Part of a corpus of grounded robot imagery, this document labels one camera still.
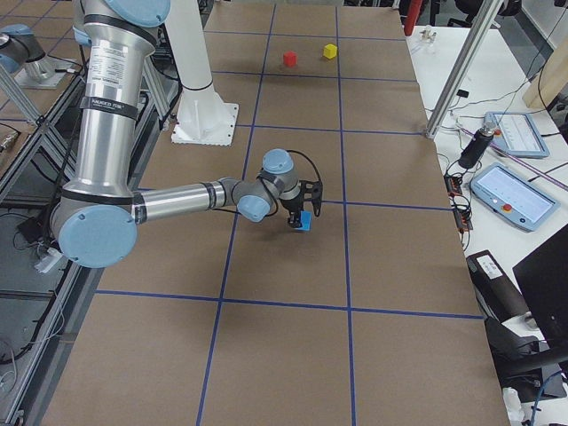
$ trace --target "red object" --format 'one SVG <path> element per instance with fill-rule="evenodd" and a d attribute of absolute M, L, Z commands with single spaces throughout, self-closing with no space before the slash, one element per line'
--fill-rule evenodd
<path fill-rule="evenodd" d="M 287 67 L 293 67 L 298 61 L 298 55 L 294 51 L 287 51 L 284 53 L 284 65 Z"/>
<path fill-rule="evenodd" d="M 408 7 L 408 14 L 405 19 L 405 36 L 412 35 L 414 25 L 416 25 L 418 15 L 420 15 L 420 6 L 422 6 L 422 0 L 412 0 Z"/>

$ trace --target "yellow cube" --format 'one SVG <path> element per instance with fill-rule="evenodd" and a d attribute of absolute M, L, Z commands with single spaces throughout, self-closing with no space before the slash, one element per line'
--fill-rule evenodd
<path fill-rule="evenodd" d="M 323 56 L 328 59 L 333 59 L 337 56 L 337 46 L 334 44 L 326 44 L 323 47 Z"/>

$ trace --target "computer monitor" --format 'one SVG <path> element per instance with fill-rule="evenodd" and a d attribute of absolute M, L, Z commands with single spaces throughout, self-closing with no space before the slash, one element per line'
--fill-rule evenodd
<path fill-rule="evenodd" d="M 557 363 L 564 371 L 568 370 L 567 255 L 568 225 L 513 268 L 526 304 L 550 347 L 535 356 L 535 362 Z"/>

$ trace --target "table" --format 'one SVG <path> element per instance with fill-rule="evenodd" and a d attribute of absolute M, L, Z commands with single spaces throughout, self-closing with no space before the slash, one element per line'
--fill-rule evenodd
<path fill-rule="evenodd" d="M 251 179 L 282 146 L 320 167 L 322 215 L 140 227 L 43 424 L 507 425 L 398 12 L 221 2 L 206 39 L 233 144 L 164 132 L 141 186 Z"/>
<path fill-rule="evenodd" d="M 433 108 L 469 30 L 466 28 L 433 28 L 433 31 L 437 32 L 434 44 L 421 42 L 420 33 L 423 30 L 424 27 L 416 27 L 413 35 L 407 41 L 409 50 L 412 52 L 412 61 L 421 87 L 424 105 L 427 108 Z M 515 91 L 523 81 L 525 81 L 525 74 L 517 64 L 501 34 L 498 30 L 491 29 L 461 86 L 462 89 L 469 91 L 469 98 L 461 100 L 457 106 L 465 106 L 469 102 L 484 99 L 498 99 L 506 93 Z M 533 111 L 527 108 L 522 100 L 527 87 L 528 83 L 523 86 L 514 99 L 511 95 L 494 102 L 471 105 L 456 111 L 456 113 L 483 116 L 486 111 L 504 111 L 511 100 L 509 111 Z M 547 112 L 533 114 L 532 118 L 541 134 L 557 132 L 557 128 Z M 481 126 L 483 120 L 461 118 L 460 121 L 465 128 L 475 131 Z M 454 118 L 448 114 L 443 124 L 446 127 L 453 127 L 454 123 Z M 467 136 L 463 138 L 463 146 L 467 145 L 469 139 Z M 437 134 L 435 142 L 439 153 L 446 155 L 451 161 L 459 158 L 462 149 L 456 132 L 442 129 Z M 545 138 L 545 142 L 550 150 L 549 158 L 527 159 L 527 162 L 539 170 L 546 171 L 568 161 L 568 146 L 561 136 Z M 509 159 L 500 157 L 491 148 L 485 152 L 481 160 L 482 169 L 494 162 L 502 162 L 524 178 L 534 177 L 532 172 Z M 446 169 L 445 160 L 441 159 L 440 165 L 442 170 Z M 459 171 L 460 168 L 456 166 L 453 170 Z M 551 176 L 562 182 L 568 182 L 567 169 L 553 172 Z M 466 177 L 465 180 L 467 183 L 470 177 Z M 466 250 L 466 255 L 489 249 L 515 284 L 517 283 L 512 272 L 513 266 L 568 223 L 568 193 L 541 178 L 533 183 L 562 204 L 561 208 L 533 233 L 526 233 L 506 224 L 476 198 L 471 199 L 474 230 L 470 235 L 471 241 Z M 464 193 L 470 197 L 467 185 L 462 185 L 462 187 Z M 511 319 L 506 322 L 506 325 L 519 335 L 533 334 L 533 331 L 528 329 L 519 318 Z M 543 401 L 539 407 L 543 411 L 538 413 L 536 424 L 563 422 L 563 419 L 565 422 L 565 419 L 568 418 L 567 398 Z M 524 409 L 527 413 L 530 413 L 530 404 L 524 404 Z"/>

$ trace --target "robotic arm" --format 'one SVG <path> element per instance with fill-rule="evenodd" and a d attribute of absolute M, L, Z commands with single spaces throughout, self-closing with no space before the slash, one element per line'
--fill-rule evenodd
<path fill-rule="evenodd" d="M 0 28 L 0 65 L 9 73 L 21 66 L 29 77 L 41 82 L 55 74 L 55 68 L 37 42 L 32 30 L 22 24 Z"/>
<path fill-rule="evenodd" d="M 83 266 L 106 267 L 130 253 L 137 225 L 230 205 L 260 222 L 280 200 L 295 228 L 305 225 L 305 201 L 320 214 L 321 181 L 300 180 L 290 154 L 282 149 L 264 156 L 254 182 L 221 178 L 132 193 L 127 174 L 142 69 L 154 52 L 157 28 L 170 11 L 170 1 L 81 0 L 75 10 L 84 14 L 83 27 L 75 28 L 75 34 L 91 45 L 91 60 L 75 176 L 51 214 L 51 230 L 65 256 Z"/>

